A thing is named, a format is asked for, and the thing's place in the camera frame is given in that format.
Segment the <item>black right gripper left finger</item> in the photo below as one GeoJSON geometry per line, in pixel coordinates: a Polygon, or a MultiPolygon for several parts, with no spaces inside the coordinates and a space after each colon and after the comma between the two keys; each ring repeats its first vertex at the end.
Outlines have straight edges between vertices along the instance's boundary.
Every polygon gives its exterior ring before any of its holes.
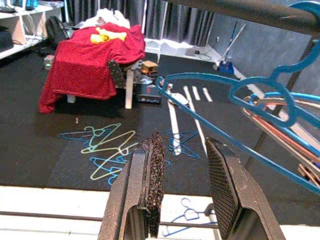
{"type": "Polygon", "coordinates": [[[137,145],[112,184],[97,238],[157,238],[164,183],[165,148],[156,131],[137,145]]]}

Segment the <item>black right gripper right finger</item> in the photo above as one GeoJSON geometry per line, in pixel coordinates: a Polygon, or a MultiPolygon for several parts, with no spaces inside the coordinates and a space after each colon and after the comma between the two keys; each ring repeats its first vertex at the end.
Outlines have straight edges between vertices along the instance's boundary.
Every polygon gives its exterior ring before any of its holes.
{"type": "Polygon", "coordinates": [[[222,142],[205,140],[213,209],[223,240],[283,240],[272,208],[240,158],[222,142]]]}

